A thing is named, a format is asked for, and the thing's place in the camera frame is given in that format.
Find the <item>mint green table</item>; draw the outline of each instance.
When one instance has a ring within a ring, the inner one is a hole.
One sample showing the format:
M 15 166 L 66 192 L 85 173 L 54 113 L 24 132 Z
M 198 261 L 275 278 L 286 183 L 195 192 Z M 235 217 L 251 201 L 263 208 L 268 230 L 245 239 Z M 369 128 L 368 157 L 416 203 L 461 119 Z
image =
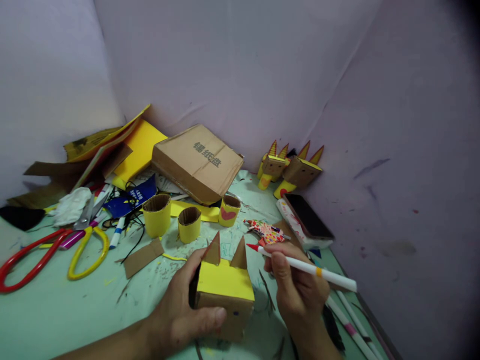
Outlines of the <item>mint green table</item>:
M 266 220 L 272 224 L 281 220 L 275 206 L 277 199 L 272 195 L 276 185 L 271 184 L 269 189 L 261 191 L 257 183 L 256 175 L 245 170 L 240 171 L 233 181 L 229 190 L 241 199 L 243 205 L 242 212 L 231 228 L 222 227 L 218 223 L 203 222 L 200 237 L 185 245 L 177 241 L 177 218 L 172 217 L 170 229 L 162 239 L 165 252 L 174 257 L 188 257 L 195 249 L 206 247 L 207 240 L 212 240 L 217 231 L 220 231 L 221 256 L 225 259 L 232 259 L 242 235 L 245 235 L 247 243 L 256 244 L 258 238 L 253 234 L 246 234 L 247 226 L 243 223 L 244 219 Z M 31 232 L 32 240 L 50 234 L 53 231 L 51 227 L 41 227 L 51 223 L 50 218 L 45 218 L 37 226 L 40 229 Z M 107 234 L 111 238 L 113 229 L 108 230 Z M 57 251 L 47 266 L 28 285 L 16 292 L 1 294 L 1 358 L 50 359 L 112 334 L 150 314 L 162 298 L 173 274 L 183 262 L 171 261 L 161 256 L 128 281 L 123 265 L 115 261 L 125 257 L 140 235 L 141 230 L 135 231 L 134 228 L 127 232 L 126 237 L 122 236 L 119 246 L 108 253 L 99 268 L 84 279 L 78 281 L 67 279 L 67 270 L 79 244 L 77 243 L 68 251 Z M 150 240 L 145 234 L 138 249 L 148 244 Z M 89 267 L 98 258 L 100 249 L 101 241 L 93 235 L 78 263 L 77 272 Z M 45 251 L 45 249 L 31 251 L 8 276 L 6 284 L 12 285 L 22 279 Z M 322 259 L 319 262 L 322 266 L 334 272 L 342 272 L 330 250 L 323 250 L 321 254 Z M 238 344 L 214 339 L 200 340 L 202 357 L 205 360 L 272 359 L 284 338 L 281 358 L 293 359 L 290 337 L 278 310 L 269 313 L 269 299 L 259 269 L 267 282 L 275 307 L 277 307 L 276 282 L 264 272 L 264 260 L 260 254 L 247 251 L 247 261 L 255 292 L 255 305 L 245 330 L 244 340 Z M 337 294 L 333 293 L 332 297 L 349 317 Z M 346 297 L 352 303 L 360 305 L 355 294 L 347 293 Z M 369 323 L 358 309 L 354 310 L 384 356 L 385 353 Z M 346 347 L 346 358 L 364 359 L 363 354 L 338 321 L 337 325 Z M 192 344 L 175 358 L 197 359 L 195 346 Z

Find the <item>hand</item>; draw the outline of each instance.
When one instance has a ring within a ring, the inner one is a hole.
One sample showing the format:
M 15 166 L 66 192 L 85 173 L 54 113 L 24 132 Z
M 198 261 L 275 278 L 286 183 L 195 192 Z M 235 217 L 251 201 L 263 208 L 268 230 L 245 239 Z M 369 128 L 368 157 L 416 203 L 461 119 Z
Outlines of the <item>hand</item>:
M 193 339 L 220 328 L 227 318 L 227 311 L 222 307 L 190 308 L 189 284 L 204 252 L 205 249 L 199 249 L 191 254 L 171 279 L 158 306 L 142 324 L 152 359 L 171 356 Z
M 321 319 L 330 294 L 328 282 L 290 267 L 286 256 L 311 264 L 303 251 L 291 243 L 267 245 L 265 250 L 271 253 L 271 258 L 266 259 L 264 270 L 275 275 L 278 310 L 301 357 L 317 359 L 320 355 L 317 347 L 323 342 L 329 342 L 328 351 L 338 354 Z

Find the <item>phone screen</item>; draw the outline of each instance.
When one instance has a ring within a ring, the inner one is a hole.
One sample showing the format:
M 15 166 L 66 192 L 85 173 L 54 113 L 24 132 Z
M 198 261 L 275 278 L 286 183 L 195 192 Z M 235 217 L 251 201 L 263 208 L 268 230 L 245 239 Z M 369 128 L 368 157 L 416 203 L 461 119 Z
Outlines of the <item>phone screen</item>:
M 324 240 L 332 240 L 335 238 L 332 232 L 310 207 L 309 203 L 305 201 L 303 196 L 289 193 L 286 193 L 284 196 L 297 215 L 301 226 L 306 230 L 305 233 L 308 237 Z

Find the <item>red heart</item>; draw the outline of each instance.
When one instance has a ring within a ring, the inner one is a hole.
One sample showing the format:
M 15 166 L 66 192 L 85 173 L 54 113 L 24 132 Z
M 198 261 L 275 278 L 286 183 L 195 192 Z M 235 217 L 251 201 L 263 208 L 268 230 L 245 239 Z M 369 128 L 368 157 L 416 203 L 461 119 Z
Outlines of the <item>red heart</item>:
M 287 191 L 287 189 L 283 188 L 280 190 L 280 197 L 283 198 L 285 194 L 289 193 L 290 191 Z
M 220 209 L 220 212 L 221 212 L 221 218 L 225 221 L 231 220 L 237 216 L 237 213 L 235 211 L 226 212 L 223 207 Z

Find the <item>fingernail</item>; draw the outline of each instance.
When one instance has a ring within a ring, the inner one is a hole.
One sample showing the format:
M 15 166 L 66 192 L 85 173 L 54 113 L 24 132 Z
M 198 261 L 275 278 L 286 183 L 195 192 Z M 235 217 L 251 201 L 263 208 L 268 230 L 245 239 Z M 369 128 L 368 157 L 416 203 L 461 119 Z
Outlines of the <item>fingernail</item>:
M 280 267 L 287 265 L 287 258 L 283 256 L 280 252 L 272 253 L 271 260 L 275 263 L 275 265 Z
M 217 307 L 215 310 L 215 325 L 217 328 L 221 327 L 227 318 L 227 310 L 223 307 Z

